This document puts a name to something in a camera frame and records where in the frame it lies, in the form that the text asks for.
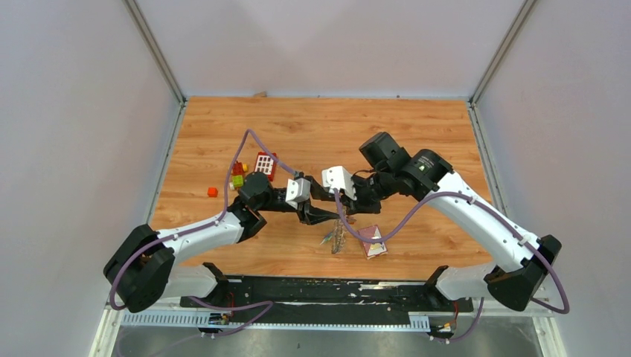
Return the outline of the metal disc with keyrings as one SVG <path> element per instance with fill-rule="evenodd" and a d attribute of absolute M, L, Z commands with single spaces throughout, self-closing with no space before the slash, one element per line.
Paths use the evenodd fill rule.
<path fill-rule="evenodd" d="M 346 242 L 347 228 L 342 219 L 337 219 L 334 222 L 332 235 L 330 240 L 332 241 L 331 254 L 339 254 L 342 252 Z"/>

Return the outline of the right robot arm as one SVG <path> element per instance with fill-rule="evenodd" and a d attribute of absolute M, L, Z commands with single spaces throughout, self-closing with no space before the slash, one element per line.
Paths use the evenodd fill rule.
<path fill-rule="evenodd" d="M 425 300 L 434 310 L 444 310 L 461 298 L 492 298 L 513 311 L 522 312 L 529 303 L 540 306 L 535 293 L 546 277 L 560 279 L 552 265 L 562 248 L 552 235 L 539 237 L 510 221 L 481 198 L 436 152 L 421 149 L 410 155 L 387 132 L 367 140 L 359 151 L 371 165 L 367 178 L 342 171 L 337 184 L 332 169 L 322 176 L 334 194 L 339 209 L 349 214 L 378 213 L 381 201 L 400 194 L 417 205 L 385 235 L 400 231 L 424 205 L 438 210 L 478 242 L 493 258 L 491 263 L 465 268 L 441 266 L 429 278 Z"/>

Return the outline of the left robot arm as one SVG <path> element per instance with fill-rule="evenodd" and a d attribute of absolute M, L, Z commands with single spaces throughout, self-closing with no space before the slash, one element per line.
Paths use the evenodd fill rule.
<path fill-rule="evenodd" d="M 234 201 L 215 216 L 178 228 L 156 231 L 148 224 L 131 230 L 104 266 L 110 282 L 113 309 L 136 313 L 162 298 L 201 298 L 208 306 L 222 306 L 228 287 L 210 266 L 187 267 L 181 262 L 205 251 L 244 242 L 265 225 L 262 212 L 294 213 L 307 225 L 338 218 L 339 213 L 312 205 L 312 199 L 355 200 L 350 177 L 339 167 L 323 172 L 322 183 L 299 173 L 285 188 L 272 186 L 264 173 L 246 176 Z"/>

